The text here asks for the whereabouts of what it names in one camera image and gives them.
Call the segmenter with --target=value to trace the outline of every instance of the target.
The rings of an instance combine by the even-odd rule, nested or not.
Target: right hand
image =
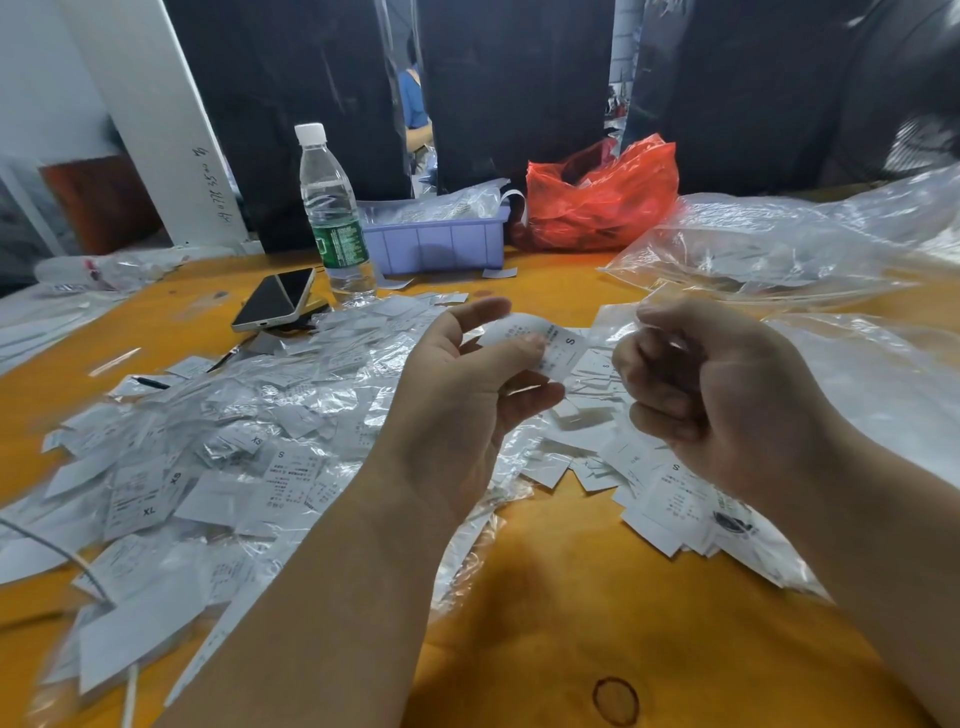
[[[613,353],[630,418],[688,468],[763,511],[782,504],[775,485],[833,466],[847,423],[786,338],[704,299],[641,304],[637,318],[648,328]]]

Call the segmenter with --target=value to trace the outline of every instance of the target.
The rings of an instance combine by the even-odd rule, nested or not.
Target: white bottle cap
[[[326,130],[323,124],[298,124],[294,127],[301,147],[319,147],[326,144]]]

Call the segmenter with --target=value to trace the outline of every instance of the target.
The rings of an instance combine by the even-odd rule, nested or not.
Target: green bottle label
[[[315,225],[313,236],[327,268],[349,268],[370,260],[367,245],[363,241],[363,231],[356,220],[331,228]]]

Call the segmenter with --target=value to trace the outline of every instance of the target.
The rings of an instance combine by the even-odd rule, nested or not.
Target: hand
[[[846,421],[783,336],[703,299],[642,304],[637,318],[652,328],[613,353],[630,418],[696,474],[763,511],[776,486],[832,464]]]
[[[433,323],[407,359],[369,458],[389,463],[453,528],[490,483],[504,436],[564,398],[562,384],[528,371],[543,358],[542,337],[463,343],[465,331],[508,313],[507,299],[488,298]]]

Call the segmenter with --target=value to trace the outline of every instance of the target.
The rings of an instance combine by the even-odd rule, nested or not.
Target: red plastic bag
[[[604,139],[558,164],[527,167],[527,229],[514,244],[540,251],[619,251],[660,223],[677,203],[674,144],[658,134],[619,158]]]

